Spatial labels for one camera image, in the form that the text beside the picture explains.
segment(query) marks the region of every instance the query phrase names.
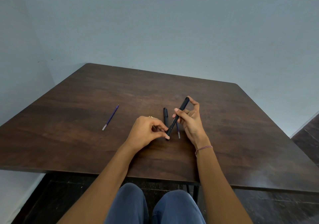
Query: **forearm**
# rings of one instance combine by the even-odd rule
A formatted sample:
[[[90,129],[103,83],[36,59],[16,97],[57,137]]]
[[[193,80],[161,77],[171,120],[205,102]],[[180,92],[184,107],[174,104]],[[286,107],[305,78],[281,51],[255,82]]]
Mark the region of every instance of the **forearm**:
[[[135,152],[125,143],[58,224],[102,224],[120,188]]]
[[[200,146],[210,145],[208,137]],[[197,167],[204,191],[208,223],[252,223],[227,182],[212,148],[197,152]]]

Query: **hand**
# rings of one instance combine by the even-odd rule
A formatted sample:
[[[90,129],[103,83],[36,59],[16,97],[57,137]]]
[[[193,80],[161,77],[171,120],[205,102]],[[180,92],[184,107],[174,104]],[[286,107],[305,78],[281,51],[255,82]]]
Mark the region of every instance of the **hand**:
[[[138,152],[156,138],[165,137],[169,139],[165,132],[167,130],[168,127],[161,120],[155,117],[140,116],[136,119],[125,144]]]
[[[175,108],[175,114],[173,118],[176,117],[176,114],[179,116],[177,122],[181,123],[185,129],[186,135],[196,149],[210,145],[209,139],[205,133],[205,130],[202,125],[202,121],[199,116],[199,103],[193,98],[188,96],[189,101],[194,105],[192,111],[189,110],[180,110]]]

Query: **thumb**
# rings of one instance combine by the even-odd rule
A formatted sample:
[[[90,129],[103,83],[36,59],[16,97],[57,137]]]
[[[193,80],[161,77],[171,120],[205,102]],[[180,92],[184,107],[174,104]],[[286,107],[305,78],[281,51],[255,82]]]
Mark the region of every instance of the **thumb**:
[[[156,138],[160,138],[160,137],[164,137],[166,139],[169,139],[169,136],[165,132],[153,132],[152,137],[153,137],[153,140]]]
[[[175,108],[174,109],[175,113],[183,118],[187,123],[189,122],[189,119],[191,118],[189,115],[187,115],[186,112],[182,111],[181,109]]]

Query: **table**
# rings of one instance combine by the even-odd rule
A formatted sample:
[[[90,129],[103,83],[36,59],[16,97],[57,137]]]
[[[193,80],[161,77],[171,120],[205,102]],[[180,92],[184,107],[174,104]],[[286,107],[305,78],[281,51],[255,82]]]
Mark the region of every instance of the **table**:
[[[229,184],[319,192],[319,168],[236,84],[86,64],[0,127],[0,168],[98,174],[140,116],[163,120],[190,95]],[[107,119],[120,105],[110,124]],[[127,176],[198,183],[180,125],[134,157]]]

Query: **table leg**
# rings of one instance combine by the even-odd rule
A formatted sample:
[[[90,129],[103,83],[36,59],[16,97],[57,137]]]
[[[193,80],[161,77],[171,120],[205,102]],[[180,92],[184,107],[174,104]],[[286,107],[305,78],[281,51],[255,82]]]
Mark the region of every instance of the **table leg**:
[[[197,204],[197,200],[198,200],[198,191],[199,191],[199,186],[194,186],[193,200],[196,204]]]

